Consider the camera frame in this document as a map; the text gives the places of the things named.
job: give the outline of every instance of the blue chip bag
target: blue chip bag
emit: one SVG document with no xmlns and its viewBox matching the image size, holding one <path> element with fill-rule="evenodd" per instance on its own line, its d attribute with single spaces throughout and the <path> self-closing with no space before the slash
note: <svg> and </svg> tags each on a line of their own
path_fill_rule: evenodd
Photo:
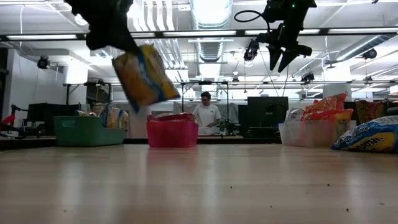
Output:
<svg viewBox="0 0 398 224">
<path fill-rule="evenodd" d="M 331 149 L 364 152 L 398 152 L 398 116 L 385 116 L 345 132 Z"/>
<path fill-rule="evenodd" d="M 140 46 L 141 54 L 125 53 L 112 61 L 123 90 L 136 113 L 142 106 L 179 98 L 153 45 Z"/>
</svg>

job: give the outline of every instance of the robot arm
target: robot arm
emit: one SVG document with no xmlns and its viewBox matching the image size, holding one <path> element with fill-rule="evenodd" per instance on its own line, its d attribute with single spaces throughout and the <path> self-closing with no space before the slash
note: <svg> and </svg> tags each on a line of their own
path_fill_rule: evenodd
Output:
<svg viewBox="0 0 398 224">
<path fill-rule="evenodd" d="M 310 56 L 312 49 L 297 42 L 297 37 L 303 30 L 303 22 L 307 11 L 311 7 L 317 7 L 314 0 L 268 0 L 267 6 L 263 13 L 245 10 L 235 15 L 238 22 L 250 22 L 257 18 L 263 18 L 267 23 L 267 32 L 259 34 L 253 39 L 246 49 L 245 60 L 252 60 L 257 55 L 259 49 L 258 42 L 268 43 L 267 46 L 270 54 L 270 69 L 273 70 L 282 55 L 278 72 L 292 62 L 298 55 Z M 242 21 L 236 18 L 239 14 L 252 12 L 257 17 Z M 270 30 L 269 23 L 282 21 L 276 30 Z"/>
<path fill-rule="evenodd" d="M 80 14 L 88 23 L 90 33 L 86 44 L 90 50 L 107 45 L 138 54 L 139 47 L 127 27 L 127 12 L 133 0 L 65 0 L 74 15 Z"/>
</svg>

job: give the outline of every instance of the person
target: person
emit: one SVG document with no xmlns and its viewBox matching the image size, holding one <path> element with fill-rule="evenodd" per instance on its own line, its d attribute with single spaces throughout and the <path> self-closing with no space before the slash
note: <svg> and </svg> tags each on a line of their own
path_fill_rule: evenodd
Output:
<svg viewBox="0 0 398 224">
<path fill-rule="evenodd" d="M 216 105 L 210 103 L 211 95 L 209 92 L 204 92 L 200 96 L 201 104 L 193 110 L 192 114 L 195 115 L 199 127 L 212 128 L 220 122 L 220 111 Z"/>
</svg>

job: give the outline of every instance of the pink plastic bin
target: pink plastic bin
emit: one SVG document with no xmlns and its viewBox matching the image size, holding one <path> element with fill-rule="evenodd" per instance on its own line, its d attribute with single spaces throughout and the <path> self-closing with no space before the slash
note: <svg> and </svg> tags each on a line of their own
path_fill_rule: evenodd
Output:
<svg viewBox="0 0 398 224">
<path fill-rule="evenodd" d="M 199 126 L 194 122 L 147 122 L 150 147 L 192 147 L 198 142 Z"/>
</svg>

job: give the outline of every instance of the red object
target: red object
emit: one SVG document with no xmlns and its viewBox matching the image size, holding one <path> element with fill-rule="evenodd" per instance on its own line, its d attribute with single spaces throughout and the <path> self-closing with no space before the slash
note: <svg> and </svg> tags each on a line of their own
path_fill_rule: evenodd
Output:
<svg viewBox="0 0 398 224">
<path fill-rule="evenodd" d="M 194 122 L 147 122 L 150 147 L 192 147 L 198 142 L 199 125 Z"/>
<path fill-rule="evenodd" d="M 2 120 L 1 122 L 3 124 L 11 124 L 12 122 L 14 122 L 14 120 L 15 120 L 15 115 L 10 115 L 7 118 L 5 118 L 4 120 Z"/>
<path fill-rule="evenodd" d="M 147 116 L 148 121 L 192 121 L 195 122 L 195 116 L 193 114 L 176 114 L 176 115 L 170 115 L 170 116 L 163 116 L 156 118 L 153 115 L 148 115 Z"/>
<path fill-rule="evenodd" d="M 319 120 L 350 120 L 353 114 L 353 109 L 345 110 L 318 110 L 318 111 L 304 111 L 301 118 L 302 121 L 319 121 Z"/>
<path fill-rule="evenodd" d="M 335 96 L 328 96 L 317 103 L 314 102 L 314 104 L 306 106 L 305 110 L 342 110 L 344 108 L 344 101 L 346 97 L 347 94 L 345 93 L 340 93 Z"/>
</svg>

